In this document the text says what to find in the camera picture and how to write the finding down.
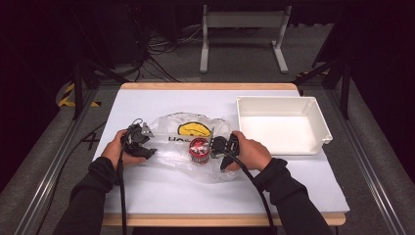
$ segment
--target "hand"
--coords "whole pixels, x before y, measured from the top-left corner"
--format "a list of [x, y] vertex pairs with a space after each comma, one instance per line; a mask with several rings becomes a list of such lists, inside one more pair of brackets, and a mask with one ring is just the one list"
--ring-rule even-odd
[[[232, 133], [238, 137], [239, 160], [245, 164], [247, 169], [262, 171], [272, 159], [268, 149], [257, 141], [248, 140], [241, 131], [235, 130]], [[239, 168], [236, 163], [226, 167], [227, 170], [237, 170]]]
[[[114, 170], [116, 170], [116, 167], [118, 165], [119, 153], [121, 153], [121, 150], [122, 150], [121, 137], [124, 134], [126, 134], [126, 132], [127, 132], [126, 129], [119, 130], [116, 133], [114, 140], [108, 143], [103, 154], [101, 155], [102, 157], [105, 157], [111, 160], [111, 163], [113, 163]], [[122, 151], [122, 161], [124, 163], [124, 166], [138, 165], [138, 164], [143, 163], [145, 160], [146, 159], [143, 157], [132, 157]]]

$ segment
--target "red object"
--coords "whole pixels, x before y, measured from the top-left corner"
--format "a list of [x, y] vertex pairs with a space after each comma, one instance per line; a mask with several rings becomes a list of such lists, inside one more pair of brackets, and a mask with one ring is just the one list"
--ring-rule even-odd
[[197, 164], [205, 164], [208, 162], [209, 145], [204, 138], [196, 138], [190, 142], [189, 153], [192, 161]]

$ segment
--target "white table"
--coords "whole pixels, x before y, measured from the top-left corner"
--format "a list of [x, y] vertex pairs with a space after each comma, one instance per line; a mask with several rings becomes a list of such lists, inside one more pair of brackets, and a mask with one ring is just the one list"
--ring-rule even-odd
[[[239, 129], [236, 97], [256, 95], [299, 96], [299, 92], [289, 83], [126, 83], [115, 98], [94, 159], [118, 130], [137, 118], [151, 123], [158, 117], [188, 112], [225, 118], [233, 129]], [[315, 156], [278, 158], [288, 161], [292, 176], [307, 187], [329, 225], [346, 222], [349, 207], [323, 151]], [[143, 164], [127, 168], [124, 181], [128, 226], [268, 225], [260, 197], [244, 175], [206, 184], [180, 171]], [[275, 224], [281, 224], [275, 207], [270, 208]], [[117, 187], [107, 195], [104, 225], [121, 225]]]

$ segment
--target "wooden table edge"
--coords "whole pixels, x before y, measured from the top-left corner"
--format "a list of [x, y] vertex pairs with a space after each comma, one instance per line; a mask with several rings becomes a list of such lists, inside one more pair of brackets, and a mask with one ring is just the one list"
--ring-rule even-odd
[[[345, 224], [346, 215], [342, 212], [323, 212], [329, 226]], [[274, 216], [274, 224], [281, 225], [279, 216]], [[104, 226], [121, 226], [120, 213], [105, 213]], [[222, 226], [268, 226], [265, 214], [129, 214], [127, 226], [154, 227], [222, 227]]]
[[121, 90], [298, 90], [293, 83], [126, 82]]

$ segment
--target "white board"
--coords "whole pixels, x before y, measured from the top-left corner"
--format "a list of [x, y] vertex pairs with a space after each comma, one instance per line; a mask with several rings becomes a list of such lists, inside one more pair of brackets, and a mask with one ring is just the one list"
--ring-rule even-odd
[[[98, 158], [115, 133], [141, 118], [147, 123], [165, 115], [187, 112], [208, 118], [225, 118], [239, 129], [236, 97], [299, 96], [281, 90], [119, 90], [103, 136], [95, 153]], [[321, 212], [348, 212], [345, 196], [324, 152], [315, 156], [279, 156], [287, 160], [292, 176], [307, 187]], [[265, 213], [261, 199], [245, 175], [206, 184], [172, 169], [137, 165], [124, 171], [128, 213]], [[105, 212], [121, 212], [119, 189], [107, 195]]]

